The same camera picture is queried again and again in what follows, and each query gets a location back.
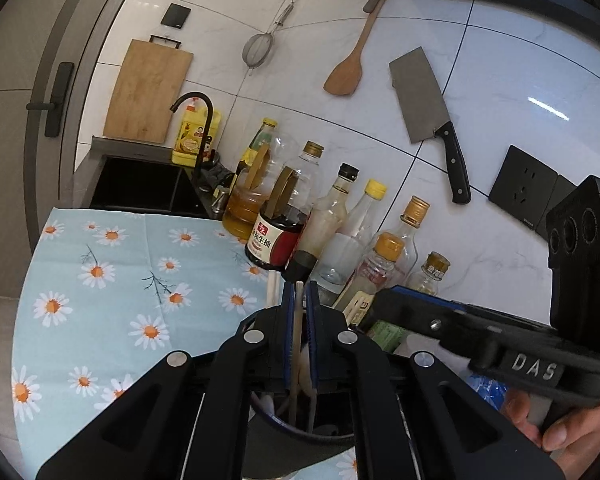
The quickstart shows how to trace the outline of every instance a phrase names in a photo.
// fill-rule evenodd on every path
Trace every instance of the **light blue tablecloth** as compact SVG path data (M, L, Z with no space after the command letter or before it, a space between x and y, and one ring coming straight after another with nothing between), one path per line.
M220 222L54 209L13 338L26 480L165 354L217 350L264 306L266 276ZM355 478L353 450L296 474Z

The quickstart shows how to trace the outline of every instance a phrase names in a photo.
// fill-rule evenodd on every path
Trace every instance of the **kitchen sink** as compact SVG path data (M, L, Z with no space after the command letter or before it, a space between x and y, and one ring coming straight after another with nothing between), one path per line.
M107 157L90 208L209 218L189 175L173 164Z

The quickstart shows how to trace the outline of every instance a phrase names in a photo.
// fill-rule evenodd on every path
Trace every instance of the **black faucet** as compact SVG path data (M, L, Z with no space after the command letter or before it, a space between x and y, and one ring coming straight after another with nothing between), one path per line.
M186 94L181 95L176 99L173 105L171 105L170 110L173 113L176 113L176 110L180 107L180 105L186 101L187 99L191 99L192 97L198 97L202 99L206 104L206 122L205 129L202 132L202 139L200 139L200 147L198 149L198 155L196 156L196 165L193 167L193 177L192 181L197 183L200 179L200 170L202 169L202 161L205 158L205 146L206 140L208 138L209 128L211 127L211 121L214 116L214 106L209 99L208 95L203 94L202 92L187 92Z

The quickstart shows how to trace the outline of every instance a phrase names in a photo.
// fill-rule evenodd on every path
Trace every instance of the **black bottle cap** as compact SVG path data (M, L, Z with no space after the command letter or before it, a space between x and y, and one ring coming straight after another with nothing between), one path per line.
M338 171L338 176L341 176L342 178L346 178L347 180L355 182L356 179L358 178L359 171L360 170L358 168L354 168L353 166L350 166L349 164L342 164L340 166L340 170Z

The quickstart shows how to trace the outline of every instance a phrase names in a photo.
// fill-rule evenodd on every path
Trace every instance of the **wooden spatula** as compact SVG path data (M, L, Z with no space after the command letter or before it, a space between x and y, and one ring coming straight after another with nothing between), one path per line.
M380 9L382 9L384 1L380 0L374 11L367 17L365 28L362 29L360 38L351 51L351 54L333 69L327 81L324 82L322 88L324 88L325 92L332 95L351 95L356 91L362 77L362 63L360 63L362 49L365 47L366 40L371 33L371 27L374 26L374 22L380 13Z

